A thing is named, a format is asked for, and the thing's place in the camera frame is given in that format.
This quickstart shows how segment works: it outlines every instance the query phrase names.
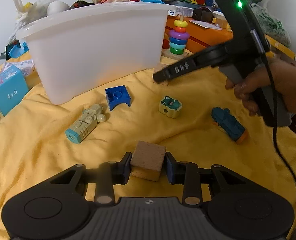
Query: yellow ring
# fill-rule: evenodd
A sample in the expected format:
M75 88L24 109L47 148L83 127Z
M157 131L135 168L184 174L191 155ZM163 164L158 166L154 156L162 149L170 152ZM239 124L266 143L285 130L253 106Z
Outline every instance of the yellow ring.
M188 26L188 23L185 21L179 21L179 20L175 20L174 21L174 25L176 27L181 27L181 28L186 28Z

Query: purple ring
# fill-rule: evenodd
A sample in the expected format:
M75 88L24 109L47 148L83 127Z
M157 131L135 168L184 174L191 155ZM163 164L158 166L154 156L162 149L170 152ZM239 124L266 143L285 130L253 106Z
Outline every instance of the purple ring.
M187 40L190 37L189 33L178 33L175 30L171 30L169 36L179 40Z

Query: gray ribbed surface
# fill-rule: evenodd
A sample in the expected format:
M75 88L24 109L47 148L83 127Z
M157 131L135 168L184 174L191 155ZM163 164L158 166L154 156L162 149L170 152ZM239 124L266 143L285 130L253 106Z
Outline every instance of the gray ribbed surface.
M200 210L182 206L176 197L150 199L123 197L116 206L98 209L86 227L66 240L232 240L232 238L214 229Z

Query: green ring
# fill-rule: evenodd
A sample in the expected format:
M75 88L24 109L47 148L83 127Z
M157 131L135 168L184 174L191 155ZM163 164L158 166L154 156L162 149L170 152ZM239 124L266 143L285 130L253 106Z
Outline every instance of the green ring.
M170 52L176 55L182 55L184 54L184 50L183 49L174 49L172 47L170 47Z

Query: yellow cloth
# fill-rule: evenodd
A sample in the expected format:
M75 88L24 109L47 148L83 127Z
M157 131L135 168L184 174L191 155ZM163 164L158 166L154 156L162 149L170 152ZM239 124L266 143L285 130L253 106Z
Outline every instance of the yellow cloth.
M26 53L21 58L28 59ZM173 60L162 57L161 62ZM210 168L218 163L276 192L293 205L296 212L296 187L272 144L272 129L262 118L249 117L233 91L224 88L225 77L218 69L205 68L177 78L168 86L152 82L153 70L144 70L120 78L61 105L50 103L38 75L27 78L33 87L22 102L5 117L0 114L0 212L13 195L67 169L76 163L88 168L100 163L120 161L125 152L133 152L138 140L167 147L178 161ZM126 104L107 110L105 88L125 85L131 96ZM158 112L159 101L169 95L183 103L181 114L171 119ZM94 103L104 106L107 121L100 123L81 143L71 143L64 131ZM237 145L213 124L211 109L229 108L249 132ZM296 135L289 128L278 129L281 152L296 173ZM88 187L92 199L95 186ZM204 200L210 200L202 186ZM181 185L168 184L162 173L159 182L131 176L125 186L114 186L119 196L178 196ZM8 239L0 217L0 240Z

